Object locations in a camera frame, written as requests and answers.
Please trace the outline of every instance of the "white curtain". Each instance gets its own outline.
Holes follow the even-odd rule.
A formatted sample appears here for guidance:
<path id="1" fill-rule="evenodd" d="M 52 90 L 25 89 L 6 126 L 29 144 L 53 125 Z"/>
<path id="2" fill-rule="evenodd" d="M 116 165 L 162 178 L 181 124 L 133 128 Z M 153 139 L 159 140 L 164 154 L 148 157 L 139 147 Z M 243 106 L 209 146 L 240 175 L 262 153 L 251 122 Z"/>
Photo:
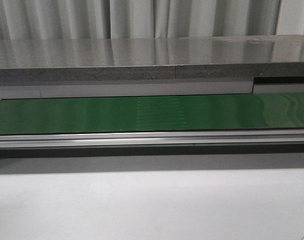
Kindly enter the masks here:
<path id="1" fill-rule="evenodd" d="M 0 0 L 0 39 L 304 35 L 304 0 Z"/>

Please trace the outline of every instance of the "metal frame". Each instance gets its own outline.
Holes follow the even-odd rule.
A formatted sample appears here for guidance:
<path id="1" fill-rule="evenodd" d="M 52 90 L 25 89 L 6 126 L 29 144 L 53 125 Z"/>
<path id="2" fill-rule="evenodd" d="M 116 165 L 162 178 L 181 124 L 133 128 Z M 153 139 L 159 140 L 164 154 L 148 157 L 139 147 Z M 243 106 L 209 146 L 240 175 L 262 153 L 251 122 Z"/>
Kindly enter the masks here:
<path id="1" fill-rule="evenodd" d="M 304 142 L 304 129 L 0 135 L 0 149 Z"/>

